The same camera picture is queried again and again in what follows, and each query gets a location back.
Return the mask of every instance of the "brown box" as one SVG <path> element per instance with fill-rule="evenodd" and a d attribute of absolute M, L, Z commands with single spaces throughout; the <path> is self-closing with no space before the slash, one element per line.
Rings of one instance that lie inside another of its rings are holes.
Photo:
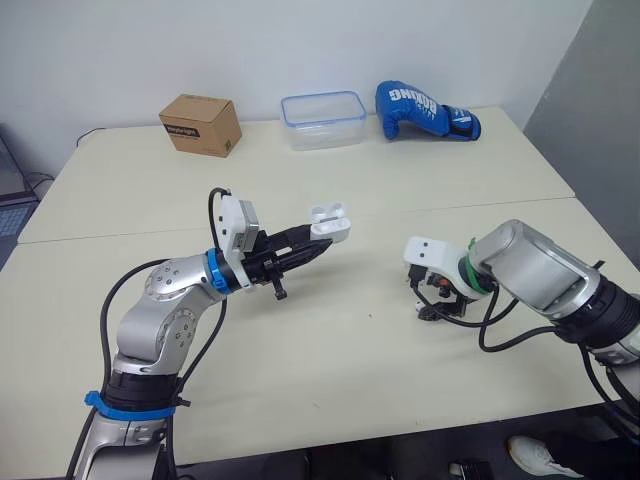
<path fill-rule="evenodd" d="M 180 95 L 160 112 L 176 150 L 226 157 L 242 136 L 231 100 Z"/>

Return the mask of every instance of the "blue ring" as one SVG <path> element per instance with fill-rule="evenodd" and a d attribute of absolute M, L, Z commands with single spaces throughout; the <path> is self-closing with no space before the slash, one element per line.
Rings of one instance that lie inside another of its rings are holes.
<path fill-rule="evenodd" d="M 207 251 L 207 262 L 209 263 L 209 270 L 211 270 L 211 277 L 213 281 L 211 284 L 218 290 L 220 293 L 224 293 L 229 295 L 231 293 L 231 289 L 227 284 L 227 279 L 224 278 L 224 275 L 218 268 L 218 261 L 216 260 L 217 250 L 212 248 Z"/>
<path fill-rule="evenodd" d="M 161 418 L 171 417 L 176 407 L 161 408 L 159 410 L 146 410 L 143 412 L 127 412 L 126 410 L 118 410 L 108 407 L 102 401 L 100 392 L 91 390 L 84 397 L 84 403 L 96 407 L 96 410 L 100 412 L 103 417 L 111 418 L 112 420 L 123 420 L 125 422 L 141 422 L 147 420 L 159 420 Z"/>

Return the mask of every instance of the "white sneaker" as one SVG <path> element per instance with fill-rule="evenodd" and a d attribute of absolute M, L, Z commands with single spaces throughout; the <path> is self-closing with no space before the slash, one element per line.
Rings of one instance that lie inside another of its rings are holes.
<path fill-rule="evenodd" d="M 554 462 L 546 445 L 530 437 L 515 436 L 507 440 L 509 455 L 522 470 L 536 477 L 545 475 L 566 475 L 583 478 L 583 475 Z"/>

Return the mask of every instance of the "cable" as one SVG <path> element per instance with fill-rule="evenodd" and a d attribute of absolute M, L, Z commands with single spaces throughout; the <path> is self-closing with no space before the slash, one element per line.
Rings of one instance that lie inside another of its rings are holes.
<path fill-rule="evenodd" d="M 132 270 L 129 270 L 120 278 L 120 280 L 116 282 L 113 287 L 111 287 L 111 290 L 109 290 L 109 293 L 104 299 L 102 310 L 100 311 L 100 343 L 102 345 L 102 362 L 104 365 L 102 388 L 100 389 L 101 397 L 104 397 L 104 394 L 107 391 L 107 385 L 109 385 L 109 380 L 111 379 L 111 351 L 109 349 L 109 336 L 107 333 L 107 315 L 109 314 L 109 306 L 111 305 L 111 301 L 113 300 L 113 297 L 116 296 L 116 293 L 118 293 L 118 290 L 120 290 L 122 285 L 124 285 L 125 282 L 133 277 L 136 273 L 141 272 L 142 270 L 146 270 L 149 267 L 155 267 L 156 265 L 160 265 L 161 263 L 166 261 L 166 258 L 160 260 L 152 260 L 150 262 L 143 263 L 142 265 L 138 265 Z"/>
<path fill-rule="evenodd" d="M 424 304 L 424 306 L 427 307 L 429 310 L 431 310 L 436 315 L 438 315 L 442 320 L 446 320 L 447 322 L 453 323 L 454 325 L 458 325 L 460 327 L 467 327 L 467 328 L 481 328 L 482 326 L 488 327 L 489 325 L 493 325 L 495 323 L 498 323 L 504 317 L 509 315 L 509 313 L 511 313 L 511 311 L 519 303 L 519 301 L 516 300 L 516 299 L 512 300 L 509 303 L 509 305 L 507 305 L 504 308 L 504 310 L 502 310 L 498 315 L 496 315 L 495 317 L 493 317 L 491 319 L 488 318 L 488 316 L 486 314 L 487 312 L 485 312 L 485 316 L 484 316 L 484 319 L 483 319 L 482 322 L 465 322 L 463 320 L 458 320 L 457 318 L 453 318 L 450 315 L 447 315 L 446 313 L 440 311 L 438 309 L 438 307 L 436 307 L 435 305 L 430 303 L 424 297 L 424 295 L 422 295 L 422 293 L 420 293 L 420 291 L 418 290 L 418 287 L 413 287 L 412 290 L 416 294 L 416 296 L 420 299 L 420 301 Z M 496 288 L 493 291 L 493 295 L 491 296 L 491 302 L 489 303 L 489 307 L 487 308 L 487 311 L 489 312 L 489 315 L 491 315 L 491 313 L 493 312 L 493 309 L 495 308 L 495 304 L 498 301 L 499 293 L 500 293 L 500 287 L 496 285 Z"/>
<path fill-rule="evenodd" d="M 191 374 L 193 374 L 193 371 L 196 369 L 196 367 L 200 363 L 200 360 L 202 360 L 202 358 L 205 356 L 205 354 L 209 350 L 209 347 L 211 347 L 211 344 L 218 336 L 218 333 L 220 333 L 220 329 L 222 328 L 222 324 L 224 323 L 224 319 L 226 315 L 227 315 L 227 299 L 224 298 L 224 300 L 222 300 L 221 302 L 220 314 L 218 315 L 218 321 L 216 322 L 216 326 L 213 328 L 213 331 L 209 335 L 209 338 L 207 338 L 207 341 L 205 342 L 205 344 L 202 346 L 198 354 L 192 360 L 191 364 L 189 364 L 189 367 L 185 371 L 185 374 L 182 376 L 182 378 L 180 378 L 180 381 L 176 386 L 176 389 L 173 394 L 174 404 L 177 403 L 178 395 L 180 395 L 180 393 L 184 389 L 184 386 L 187 383 L 187 380 L 189 380 L 189 377 L 191 377 Z M 175 452 L 173 448 L 173 417 L 167 418 L 167 463 L 169 468 L 170 479 L 175 480 L 177 478 L 177 470 L 176 470 Z"/>
<path fill-rule="evenodd" d="M 213 219 L 213 203 L 215 201 L 216 194 L 218 193 L 221 197 L 224 197 L 225 195 L 231 195 L 228 190 L 220 187 L 216 187 L 209 192 L 209 200 L 207 202 L 209 213 L 209 227 L 211 228 L 211 236 L 213 237 L 213 244 L 216 250 L 220 250 L 220 243 L 218 241 L 218 233 L 216 232 L 216 225 Z M 185 374 L 178 381 L 178 385 L 176 386 L 176 389 L 173 393 L 172 403 L 174 405 L 178 402 L 178 395 L 180 395 L 180 393 L 184 389 L 187 380 L 189 380 L 189 377 L 191 377 L 191 375 L 193 374 L 193 371 L 200 363 L 200 360 L 202 360 L 202 358 L 206 355 L 209 347 L 211 347 L 211 344 L 216 339 L 218 333 L 220 332 L 220 329 L 222 328 L 222 324 L 224 323 L 224 319 L 227 315 L 227 298 L 225 297 L 221 303 L 220 314 L 218 316 L 216 326 L 213 328 L 213 331 L 209 335 L 209 338 L 202 346 L 198 354 L 195 356 L 191 364 L 187 367 Z M 169 478 L 171 480 L 176 480 L 179 478 L 194 478 L 191 475 L 181 475 L 180 477 L 177 476 L 178 474 L 176 469 L 175 451 L 173 448 L 173 417 L 167 419 L 167 463 L 169 469 Z"/>
<path fill-rule="evenodd" d="M 155 265 L 159 265 L 164 262 L 165 259 L 162 260 L 153 260 L 151 262 L 143 263 L 142 265 L 137 266 L 136 268 L 125 273 L 120 280 L 116 282 L 116 284 L 111 287 L 109 293 L 104 299 L 104 303 L 102 304 L 102 310 L 100 311 L 100 344 L 102 347 L 102 362 L 103 362 L 103 376 L 102 376 L 102 387 L 100 389 L 100 396 L 104 396 L 107 391 L 107 385 L 109 385 L 109 380 L 111 379 L 111 351 L 109 348 L 109 336 L 107 333 L 107 317 L 109 313 L 109 306 L 111 305 L 111 301 L 113 297 L 115 297 L 116 293 L 124 283 L 133 277 L 136 273 L 141 272 L 149 267 L 153 267 Z M 78 437 L 78 441 L 76 442 L 76 446 L 73 450 L 73 454 L 71 455 L 71 460 L 69 461 L 69 466 L 67 467 L 67 473 L 65 475 L 66 480 L 73 479 L 73 474 L 76 470 L 76 466 L 78 464 L 78 459 L 80 457 L 80 452 L 82 452 L 82 447 L 84 446 L 84 442 L 87 438 L 87 433 L 89 432 L 89 427 L 91 427 L 91 422 L 93 421 L 93 417 L 96 414 L 96 408 L 93 407 L 87 415 L 87 419 L 84 422 L 82 430 L 80 431 L 80 436 Z"/>
<path fill-rule="evenodd" d="M 220 333 L 220 329 L 222 328 L 222 324 L 224 323 L 224 319 L 225 319 L 226 315 L 227 315 L 227 299 L 224 298 L 222 300 L 222 302 L 221 302 L 220 314 L 218 315 L 218 321 L 216 322 L 216 326 L 213 328 L 213 331 L 211 332 L 211 335 L 209 335 L 209 338 L 207 338 L 207 341 L 202 346 L 202 348 L 200 349 L 198 354 L 195 356 L 195 358 L 192 360 L 191 364 L 189 365 L 189 367 L 185 371 L 185 374 L 182 376 L 182 378 L 178 382 L 178 386 L 176 387 L 176 390 L 175 390 L 175 393 L 174 393 L 174 399 L 175 400 L 177 400 L 178 395 L 184 389 L 184 386 L 187 383 L 187 380 L 189 380 L 189 377 L 191 376 L 193 371 L 196 369 L 196 367 L 200 363 L 200 360 L 202 360 L 202 357 L 205 356 L 205 354 L 209 350 L 209 347 L 211 347 L 211 344 L 213 343 L 213 341 L 218 336 L 218 333 Z"/>
<path fill-rule="evenodd" d="M 506 350 L 507 348 L 511 348 L 515 345 L 518 345 L 519 343 L 522 343 L 525 340 L 529 340 L 530 338 L 535 337 L 536 335 L 541 335 L 543 333 L 556 333 L 557 331 L 558 329 L 556 327 L 538 327 L 538 328 L 529 330 L 528 332 L 525 332 L 522 335 L 518 335 L 517 337 L 512 338 L 511 340 L 507 340 L 504 343 L 489 346 L 484 343 L 484 336 L 485 336 L 485 333 L 487 332 L 487 327 L 486 325 L 484 325 L 482 326 L 482 328 L 480 328 L 480 335 L 478 335 L 478 345 L 480 345 L 480 349 L 483 352 L 489 352 L 489 353 L 501 352 L 503 350 Z"/>
<path fill-rule="evenodd" d="M 45 178 L 48 178 L 49 180 L 55 180 L 56 179 L 56 177 L 54 177 L 53 175 L 50 175 L 50 174 L 44 173 L 44 172 L 29 172 L 29 173 L 25 174 L 25 177 L 29 178 L 32 175 L 38 175 L 40 177 L 45 177 Z"/>
<path fill-rule="evenodd" d="M 231 195 L 229 190 L 225 190 L 224 188 L 216 187 L 209 192 L 209 201 L 207 203 L 209 210 L 209 227 L 211 228 L 211 236 L 213 237 L 213 245 L 216 247 L 216 250 L 220 250 L 220 243 L 218 242 L 218 233 L 216 232 L 216 225 L 213 220 L 213 202 L 216 197 L 216 193 L 219 193 L 221 197 L 225 195 Z"/>
<path fill-rule="evenodd" d="M 73 449 L 73 454 L 71 455 L 71 460 L 69 461 L 69 466 L 67 467 L 67 473 L 64 476 L 65 480 L 73 480 L 73 474 L 76 470 L 76 465 L 78 464 L 78 459 L 80 458 L 80 453 L 82 452 L 84 441 L 87 438 L 89 428 L 91 428 L 91 422 L 93 422 L 93 417 L 95 416 L 96 412 L 96 407 L 91 407 L 91 410 L 87 415 L 87 419 L 84 421 L 84 425 L 82 425 L 82 430 L 80 430 L 80 435 L 78 435 L 76 446 Z"/>
<path fill-rule="evenodd" d="M 91 130 L 89 130 L 88 132 L 84 132 L 82 135 L 80 135 L 77 140 L 76 140 L 76 148 L 78 148 L 80 146 L 80 140 L 82 140 L 84 137 L 86 137 L 87 135 L 89 135 L 90 133 L 95 132 L 96 130 L 106 130 L 105 127 L 97 127 L 97 128 L 92 128 Z"/>
<path fill-rule="evenodd" d="M 600 395 L 604 403 L 620 417 L 624 418 L 625 420 L 631 423 L 637 424 L 638 418 L 632 413 L 627 412 L 626 410 L 620 408 L 611 399 L 611 397 L 607 395 L 607 392 L 605 392 L 604 388 L 602 388 L 602 385 L 600 385 L 600 382 L 598 381 L 598 377 L 596 377 L 596 374 L 593 371 L 593 365 L 591 364 L 591 358 L 589 357 L 589 352 L 587 351 L 587 347 L 585 347 L 584 344 L 579 343 L 578 348 L 580 349 L 580 355 L 582 356 L 582 363 L 584 364 L 584 369 L 587 372 L 587 376 L 589 377 L 589 380 L 591 381 L 593 388 L 595 388 L 596 392 L 598 392 L 598 395 Z"/>
<path fill-rule="evenodd" d="M 40 185 L 42 185 L 44 182 L 53 182 L 53 178 L 43 178 L 42 180 L 40 180 L 39 182 L 37 182 L 35 185 L 33 185 L 31 187 L 31 190 L 35 190 L 36 188 L 38 188 Z"/>

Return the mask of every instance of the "blue boxing glove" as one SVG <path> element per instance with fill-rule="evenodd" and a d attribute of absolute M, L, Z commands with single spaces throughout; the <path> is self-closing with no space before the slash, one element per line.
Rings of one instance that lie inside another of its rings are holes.
<path fill-rule="evenodd" d="M 389 140 L 398 136 L 400 120 L 439 137 L 476 140 L 480 136 L 480 120 L 469 110 L 440 105 L 417 88 L 395 80 L 378 85 L 376 111 Z"/>

